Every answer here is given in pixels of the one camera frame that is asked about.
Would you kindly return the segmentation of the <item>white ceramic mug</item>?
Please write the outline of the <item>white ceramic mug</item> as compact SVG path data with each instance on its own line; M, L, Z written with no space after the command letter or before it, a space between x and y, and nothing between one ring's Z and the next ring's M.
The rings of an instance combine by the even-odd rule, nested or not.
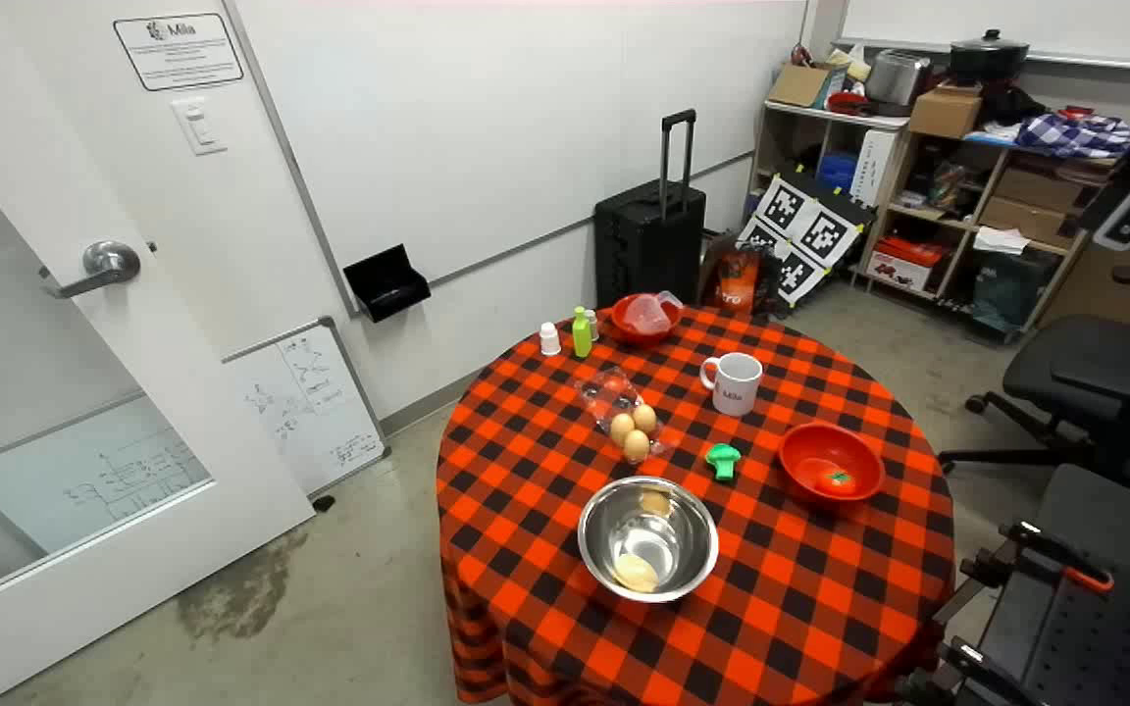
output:
M698 367L698 382L724 416L749 416L766 367L755 355L719 355Z

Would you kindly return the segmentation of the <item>calibration marker board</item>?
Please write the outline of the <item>calibration marker board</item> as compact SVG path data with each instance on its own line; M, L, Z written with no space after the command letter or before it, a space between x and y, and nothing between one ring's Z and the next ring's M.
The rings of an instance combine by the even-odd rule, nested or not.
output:
M872 211L805 173L776 173L738 234L768 263L766 283L784 308L813 293L861 244Z

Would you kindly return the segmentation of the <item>green plastic broccoli toy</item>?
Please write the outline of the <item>green plastic broccoli toy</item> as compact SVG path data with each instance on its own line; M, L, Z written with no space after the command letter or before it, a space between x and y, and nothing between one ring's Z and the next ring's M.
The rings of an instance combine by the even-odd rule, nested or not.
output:
M734 444L715 444L707 450L707 469L715 472L719 483L734 483L738 478L738 462L743 462L743 450Z

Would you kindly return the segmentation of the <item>black wall tray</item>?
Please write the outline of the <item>black wall tray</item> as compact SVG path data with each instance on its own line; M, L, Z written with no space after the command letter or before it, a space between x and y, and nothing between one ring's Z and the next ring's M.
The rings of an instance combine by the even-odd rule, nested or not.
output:
M372 321L385 321L432 293L405 244L348 263L347 283Z

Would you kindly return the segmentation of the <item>orange bag on floor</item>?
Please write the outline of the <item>orange bag on floor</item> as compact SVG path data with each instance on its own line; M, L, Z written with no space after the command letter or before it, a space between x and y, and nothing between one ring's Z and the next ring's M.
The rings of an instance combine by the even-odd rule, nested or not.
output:
M762 291L756 250L724 250L707 279L707 301L729 316L755 316Z

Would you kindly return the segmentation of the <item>door sign paper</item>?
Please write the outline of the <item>door sign paper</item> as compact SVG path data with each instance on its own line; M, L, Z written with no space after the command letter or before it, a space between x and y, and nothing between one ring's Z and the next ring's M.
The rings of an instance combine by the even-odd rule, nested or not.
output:
M120 20L114 37L148 96L244 80L219 12Z

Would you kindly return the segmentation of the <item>black rolling suitcase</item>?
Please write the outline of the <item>black rolling suitcase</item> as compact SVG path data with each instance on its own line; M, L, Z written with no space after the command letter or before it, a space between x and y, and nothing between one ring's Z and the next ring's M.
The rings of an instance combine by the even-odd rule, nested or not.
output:
M636 291L690 297L698 283L707 198L690 178L657 181L607 198L593 208L597 301Z

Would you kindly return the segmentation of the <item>wooden storage shelf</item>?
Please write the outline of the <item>wooden storage shelf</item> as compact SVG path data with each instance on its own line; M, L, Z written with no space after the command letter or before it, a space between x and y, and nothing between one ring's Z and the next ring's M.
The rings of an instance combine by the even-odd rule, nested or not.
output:
M874 105L845 66L784 62L756 118L749 211L776 173L805 173L872 211L830 279L852 276L1022 336L1078 255L1073 221L1108 160L1028 146L1026 131L1044 114L963 139L913 135L925 89L974 89L985 105L981 87L920 87Z

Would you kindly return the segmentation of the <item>cardboard box on shelf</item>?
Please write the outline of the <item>cardboard box on shelf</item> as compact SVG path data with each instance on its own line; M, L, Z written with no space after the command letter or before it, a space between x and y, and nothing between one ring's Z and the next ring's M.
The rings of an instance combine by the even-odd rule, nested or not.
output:
M925 139L963 139L979 127L981 99L974 89L925 89L912 112L912 131Z

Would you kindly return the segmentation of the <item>black office chair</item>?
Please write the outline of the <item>black office chair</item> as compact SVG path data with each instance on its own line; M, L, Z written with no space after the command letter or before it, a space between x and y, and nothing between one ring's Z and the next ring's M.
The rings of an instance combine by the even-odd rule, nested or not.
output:
M1031 446L942 450L942 469L1076 462L1130 487L1130 321L1073 316L1039 326L1000 387L970 398L966 410L1000 410Z

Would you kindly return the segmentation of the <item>small leaning whiteboard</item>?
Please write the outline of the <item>small leaning whiteboard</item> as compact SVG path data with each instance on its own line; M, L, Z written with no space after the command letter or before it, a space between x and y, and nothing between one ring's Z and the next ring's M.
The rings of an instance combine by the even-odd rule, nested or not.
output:
M377 416L330 318L235 355L229 369L305 493L385 454Z

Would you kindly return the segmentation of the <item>white door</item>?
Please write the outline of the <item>white door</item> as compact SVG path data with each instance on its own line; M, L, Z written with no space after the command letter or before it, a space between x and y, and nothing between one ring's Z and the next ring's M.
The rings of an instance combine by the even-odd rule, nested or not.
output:
M91 244L140 276L80 297ZM312 503L0 12L0 693Z

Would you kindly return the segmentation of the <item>stainless steel mixing bowl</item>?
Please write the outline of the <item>stainless steel mixing bowl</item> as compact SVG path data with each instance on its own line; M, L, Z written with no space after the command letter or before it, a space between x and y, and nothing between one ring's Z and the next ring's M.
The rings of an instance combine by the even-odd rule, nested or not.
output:
M584 503L579 553L611 598L674 604L715 572L719 527L685 487L628 476Z

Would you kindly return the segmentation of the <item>clear plastic egg carton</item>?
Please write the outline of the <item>clear plastic egg carton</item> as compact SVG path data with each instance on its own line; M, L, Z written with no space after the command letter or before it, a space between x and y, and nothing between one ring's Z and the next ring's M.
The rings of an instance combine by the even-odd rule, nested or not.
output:
M599 369L580 386L580 398L593 423L622 446L631 469L658 450L658 414L622 369Z

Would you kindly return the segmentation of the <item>green plastic bottle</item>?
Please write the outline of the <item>green plastic bottle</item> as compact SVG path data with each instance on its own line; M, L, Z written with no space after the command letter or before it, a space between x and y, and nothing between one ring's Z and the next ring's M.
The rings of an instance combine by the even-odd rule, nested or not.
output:
M597 344L597 316L588 308L575 308L575 356L584 361Z

